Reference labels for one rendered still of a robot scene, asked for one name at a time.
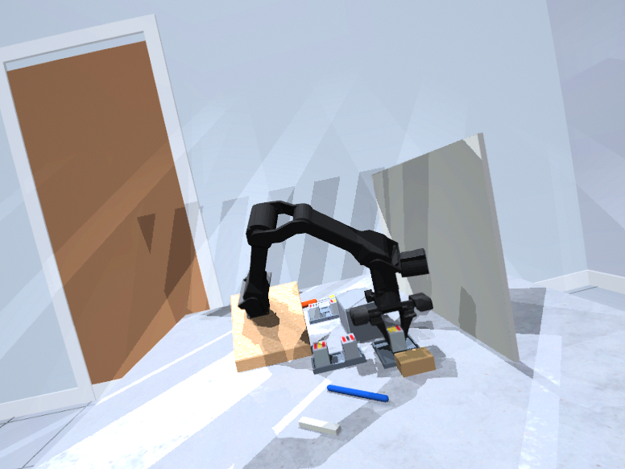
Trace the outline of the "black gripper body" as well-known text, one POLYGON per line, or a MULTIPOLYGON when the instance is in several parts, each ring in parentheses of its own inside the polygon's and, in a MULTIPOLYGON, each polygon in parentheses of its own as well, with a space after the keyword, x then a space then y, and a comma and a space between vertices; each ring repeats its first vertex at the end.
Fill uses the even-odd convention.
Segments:
MULTIPOLYGON (((373 283, 373 282, 372 282, 373 283)), ((383 314, 401 311, 403 314, 414 313, 414 308, 420 312, 433 309, 432 300, 423 293, 408 296, 408 301, 401 301, 397 278, 391 282, 373 283, 375 291, 376 308, 367 309, 366 306, 358 306, 350 309, 350 317, 354 326, 381 322, 383 314)))

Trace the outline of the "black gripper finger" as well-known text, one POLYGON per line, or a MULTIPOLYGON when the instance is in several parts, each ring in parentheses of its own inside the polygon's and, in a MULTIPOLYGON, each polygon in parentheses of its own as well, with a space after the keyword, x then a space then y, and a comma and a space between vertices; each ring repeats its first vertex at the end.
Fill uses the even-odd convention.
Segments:
POLYGON ((399 311, 399 319, 400 319, 400 327, 404 331, 405 341, 408 335, 408 329, 411 324, 412 318, 416 316, 416 313, 407 313, 403 314, 399 311))
MULTIPOLYGON (((371 321, 370 321, 370 323, 371 323, 371 321)), ((386 340, 386 342, 387 342, 387 344, 389 346, 390 345, 390 341, 389 341, 389 338, 388 338, 387 328, 386 328, 386 325, 385 325, 385 322, 383 321, 383 319, 382 319, 381 322, 371 323, 371 325, 372 326, 377 326, 382 331, 383 336, 385 337, 385 340, 386 340)))

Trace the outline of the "blue rod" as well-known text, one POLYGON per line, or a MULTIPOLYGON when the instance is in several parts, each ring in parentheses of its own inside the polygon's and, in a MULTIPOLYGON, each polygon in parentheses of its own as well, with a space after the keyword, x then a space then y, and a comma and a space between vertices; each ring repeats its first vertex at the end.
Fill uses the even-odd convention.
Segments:
POLYGON ((345 394, 349 394, 349 395, 353 395, 353 396, 359 396, 359 397, 372 399, 372 400, 376 400, 376 401, 388 402, 388 400, 389 400, 387 395, 378 394, 378 393, 374 393, 374 392, 366 392, 366 391, 357 390, 357 389, 354 389, 354 388, 346 388, 346 387, 337 386, 337 385, 336 386, 328 385, 327 389, 330 390, 330 391, 333 391, 333 392, 345 393, 345 394))

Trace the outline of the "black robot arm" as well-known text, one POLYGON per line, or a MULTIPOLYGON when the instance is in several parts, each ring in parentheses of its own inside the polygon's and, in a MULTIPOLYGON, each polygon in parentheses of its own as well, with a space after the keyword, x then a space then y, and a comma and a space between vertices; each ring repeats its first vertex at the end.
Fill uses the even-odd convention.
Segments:
POLYGON ((400 252, 399 244, 386 235, 356 230, 306 203, 258 203, 251 208, 246 228, 247 243, 251 246, 250 270, 242 280, 237 306, 246 311, 246 319, 269 314, 271 272, 265 271, 268 248, 304 233, 351 253, 360 265, 370 269, 372 282, 376 284, 396 280, 397 272, 403 278, 429 274, 424 248, 400 252), (276 228, 279 214, 293 216, 293 220, 276 228))

